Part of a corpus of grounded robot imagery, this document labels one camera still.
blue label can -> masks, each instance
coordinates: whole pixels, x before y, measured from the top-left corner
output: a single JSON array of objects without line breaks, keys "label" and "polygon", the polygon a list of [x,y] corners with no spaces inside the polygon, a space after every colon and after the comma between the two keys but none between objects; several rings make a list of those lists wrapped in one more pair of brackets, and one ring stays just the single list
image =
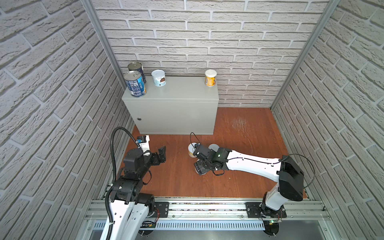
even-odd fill
[{"label": "blue label can", "polygon": [[139,71],[127,72],[124,74],[124,80],[132,96],[138,98],[146,94],[147,91],[144,86],[144,81]]}]

wooden floor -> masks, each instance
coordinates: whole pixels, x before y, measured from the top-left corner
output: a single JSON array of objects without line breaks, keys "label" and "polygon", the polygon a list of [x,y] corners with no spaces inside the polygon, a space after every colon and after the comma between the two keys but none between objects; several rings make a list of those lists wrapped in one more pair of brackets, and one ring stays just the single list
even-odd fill
[{"label": "wooden floor", "polygon": [[[135,138],[140,135],[136,127],[132,134]],[[214,134],[197,137],[205,146],[216,143],[258,157],[281,158],[288,154],[268,108],[218,108]],[[150,135],[150,139],[152,152],[167,146],[167,161],[151,167],[152,180],[142,188],[143,193],[167,197],[262,198],[275,185],[270,179],[242,171],[230,170],[222,176],[208,172],[199,176],[194,168],[197,158],[188,155],[189,135]],[[134,147],[130,141],[127,151]],[[149,173],[144,177],[145,182],[148,180]]]}]

can lid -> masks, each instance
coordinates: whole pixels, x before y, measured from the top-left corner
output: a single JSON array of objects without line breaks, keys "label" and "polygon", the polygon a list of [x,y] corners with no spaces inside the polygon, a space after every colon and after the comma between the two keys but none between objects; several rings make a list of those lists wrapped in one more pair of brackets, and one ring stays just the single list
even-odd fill
[{"label": "can lid", "polygon": [[160,69],[155,70],[155,71],[153,71],[153,72],[151,73],[151,75],[152,75],[153,77],[155,77],[155,78],[163,77],[163,76],[165,76],[165,74],[166,74],[166,73],[165,73],[163,70],[160,70]]},{"label": "can lid", "polygon": [[217,75],[217,72],[213,69],[208,69],[205,71],[205,75],[209,78],[214,78]]}]

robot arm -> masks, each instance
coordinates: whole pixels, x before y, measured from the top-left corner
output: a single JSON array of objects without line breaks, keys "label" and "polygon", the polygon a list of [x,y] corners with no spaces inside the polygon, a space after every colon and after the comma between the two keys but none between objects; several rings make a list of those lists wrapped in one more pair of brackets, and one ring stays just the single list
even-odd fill
[{"label": "robot arm", "polygon": [[222,147],[215,152],[199,143],[194,147],[194,156],[199,159],[195,163],[199,175],[208,171],[213,171],[215,174],[217,170],[240,170],[276,182],[274,188],[264,195],[261,204],[264,213],[275,213],[288,200],[297,202],[303,200],[304,174],[289,156],[283,156],[282,159],[271,159],[246,155]]}]

white can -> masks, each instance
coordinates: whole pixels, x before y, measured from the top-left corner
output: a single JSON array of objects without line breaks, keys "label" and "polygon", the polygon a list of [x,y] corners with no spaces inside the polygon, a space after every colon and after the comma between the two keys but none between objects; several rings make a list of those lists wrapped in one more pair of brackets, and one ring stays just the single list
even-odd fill
[{"label": "white can", "polygon": [[213,69],[208,69],[205,71],[205,84],[208,87],[212,87],[216,84],[216,75],[217,72]]},{"label": "white can", "polygon": [[164,86],[166,84],[166,73],[163,70],[155,70],[151,75],[155,86]]}]

